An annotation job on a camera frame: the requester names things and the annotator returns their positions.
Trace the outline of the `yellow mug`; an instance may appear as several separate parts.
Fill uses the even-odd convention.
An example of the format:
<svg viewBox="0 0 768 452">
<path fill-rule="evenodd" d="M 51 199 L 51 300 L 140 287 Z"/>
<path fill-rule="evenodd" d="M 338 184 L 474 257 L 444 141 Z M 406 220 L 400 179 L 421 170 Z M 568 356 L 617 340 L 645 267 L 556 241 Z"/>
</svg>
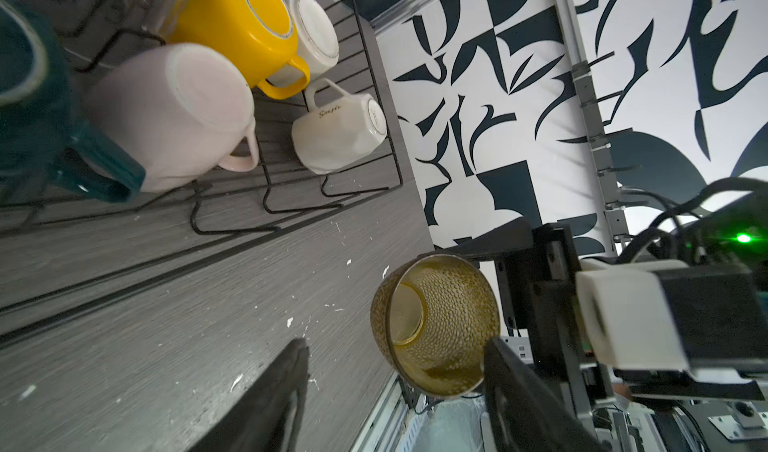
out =
<svg viewBox="0 0 768 452">
<path fill-rule="evenodd" d="M 188 0 L 167 41 L 206 46 L 227 58 L 248 86 L 274 100 L 307 88 L 310 68 L 284 0 Z"/>
</svg>

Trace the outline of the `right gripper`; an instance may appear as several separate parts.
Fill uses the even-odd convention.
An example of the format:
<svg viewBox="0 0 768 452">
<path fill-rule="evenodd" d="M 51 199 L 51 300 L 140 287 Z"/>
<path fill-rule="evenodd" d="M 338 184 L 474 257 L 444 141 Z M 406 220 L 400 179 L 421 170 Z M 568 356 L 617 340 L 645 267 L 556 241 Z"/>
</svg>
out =
<svg viewBox="0 0 768 452">
<path fill-rule="evenodd" d="M 566 411 L 594 434 L 593 400 L 580 368 L 583 355 L 572 300 L 580 266 L 568 226 L 534 228 L 524 218 L 445 250 L 470 262 L 490 260 L 501 277 L 503 322 L 528 332 L 533 356 L 526 364 Z"/>
</svg>

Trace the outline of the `olive green glass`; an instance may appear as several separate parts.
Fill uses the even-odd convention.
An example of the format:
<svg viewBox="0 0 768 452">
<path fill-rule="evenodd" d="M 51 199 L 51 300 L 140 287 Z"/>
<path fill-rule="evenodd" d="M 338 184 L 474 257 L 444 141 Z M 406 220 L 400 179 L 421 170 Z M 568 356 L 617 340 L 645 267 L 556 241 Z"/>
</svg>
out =
<svg viewBox="0 0 768 452">
<path fill-rule="evenodd" d="M 501 332 L 486 277 L 453 254 L 417 257 L 386 276 L 370 309 L 375 342 L 398 374 L 427 396 L 467 394 L 484 380 L 484 348 Z"/>
</svg>

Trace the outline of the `cream white mug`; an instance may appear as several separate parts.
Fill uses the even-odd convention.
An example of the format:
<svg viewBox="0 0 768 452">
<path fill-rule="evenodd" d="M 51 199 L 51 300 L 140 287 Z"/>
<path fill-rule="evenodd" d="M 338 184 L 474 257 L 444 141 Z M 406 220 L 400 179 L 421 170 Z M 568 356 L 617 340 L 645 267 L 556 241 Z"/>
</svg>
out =
<svg viewBox="0 0 768 452">
<path fill-rule="evenodd" d="M 326 85 L 339 97 L 319 106 L 315 95 Z M 291 138 L 301 164 L 317 175 L 339 171 L 367 156 L 387 137 L 387 122 L 369 94 L 350 94 L 319 78 L 305 90 L 308 112 L 293 122 Z"/>
</svg>

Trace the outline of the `white mug red inside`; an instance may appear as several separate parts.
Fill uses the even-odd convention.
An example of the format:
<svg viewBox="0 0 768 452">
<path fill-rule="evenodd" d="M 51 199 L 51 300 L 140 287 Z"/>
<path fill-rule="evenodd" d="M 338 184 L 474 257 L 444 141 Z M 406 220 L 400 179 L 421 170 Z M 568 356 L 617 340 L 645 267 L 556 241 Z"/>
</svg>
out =
<svg viewBox="0 0 768 452">
<path fill-rule="evenodd" d="M 284 0 L 298 37 L 297 53 L 309 67 L 315 81 L 335 67 L 340 47 L 334 25 L 315 0 Z"/>
</svg>

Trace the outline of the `dark green mug white inside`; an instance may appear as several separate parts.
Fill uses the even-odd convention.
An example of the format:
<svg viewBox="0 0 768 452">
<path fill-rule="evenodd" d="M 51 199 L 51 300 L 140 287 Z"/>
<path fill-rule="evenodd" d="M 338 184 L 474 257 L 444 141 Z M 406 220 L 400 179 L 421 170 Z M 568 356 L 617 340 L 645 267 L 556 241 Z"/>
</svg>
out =
<svg viewBox="0 0 768 452">
<path fill-rule="evenodd" d="M 46 19 L 1 3 L 1 183 L 33 181 L 107 203 L 134 198 L 144 168 L 81 110 L 71 68 Z"/>
</svg>

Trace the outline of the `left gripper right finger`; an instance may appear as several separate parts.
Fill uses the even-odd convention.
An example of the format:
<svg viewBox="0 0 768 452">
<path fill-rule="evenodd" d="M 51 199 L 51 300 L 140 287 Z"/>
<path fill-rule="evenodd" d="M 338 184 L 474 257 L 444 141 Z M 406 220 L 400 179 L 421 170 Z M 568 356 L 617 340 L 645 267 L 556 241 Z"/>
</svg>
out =
<svg viewBox="0 0 768 452">
<path fill-rule="evenodd" d="M 601 451 L 594 434 L 500 337 L 484 348 L 484 389 L 499 451 Z"/>
</svg>

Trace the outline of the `cream mug pink handle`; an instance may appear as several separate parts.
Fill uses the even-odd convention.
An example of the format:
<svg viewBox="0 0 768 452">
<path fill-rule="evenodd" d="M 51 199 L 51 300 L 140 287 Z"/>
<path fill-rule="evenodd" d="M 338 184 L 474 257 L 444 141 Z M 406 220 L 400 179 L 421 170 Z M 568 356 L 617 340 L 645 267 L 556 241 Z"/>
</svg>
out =
<svg viewBox="0 0 768 452">
<path fill-rule="evenodd" d="M 176 189 L 216 167 L 245 173 L 259 164 L 251 90 L 228 59 L 201 45 L 125 61 L 85 94 L 83 108 L 144 168 L 144 193 Z"/>
</svg>

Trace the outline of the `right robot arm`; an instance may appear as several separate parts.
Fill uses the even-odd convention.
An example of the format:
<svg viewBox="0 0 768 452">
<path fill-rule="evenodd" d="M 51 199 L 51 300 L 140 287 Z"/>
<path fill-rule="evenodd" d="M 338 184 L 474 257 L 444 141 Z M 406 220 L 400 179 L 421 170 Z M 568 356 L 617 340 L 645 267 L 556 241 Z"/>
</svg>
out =
<svg viewBox="0 0 768 452">
<path fill-rule="evenodd" d="M 619 257 L 578 259 L 564 225 L 517 219 L 446 251 L 492 261 L 531 351 L 484 340 L 482 389 L 500 451 L 648 451 L 618 405 L 652 412 L 662 451 L 767 447 L 767 186 L 726 178 Z"/>
</svg>

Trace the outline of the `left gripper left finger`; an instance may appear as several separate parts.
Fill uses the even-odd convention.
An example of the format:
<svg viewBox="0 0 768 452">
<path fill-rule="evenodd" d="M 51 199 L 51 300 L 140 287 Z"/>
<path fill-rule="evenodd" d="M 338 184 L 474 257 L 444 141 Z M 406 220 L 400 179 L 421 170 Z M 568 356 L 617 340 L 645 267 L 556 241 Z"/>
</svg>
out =
<svg viewBox="0 0 768 452">
<path fill-rule="evenodd" d="M 304 415 L 309 346 L 296 338 L 193 451 L 293 451 Z"/>
</svg>

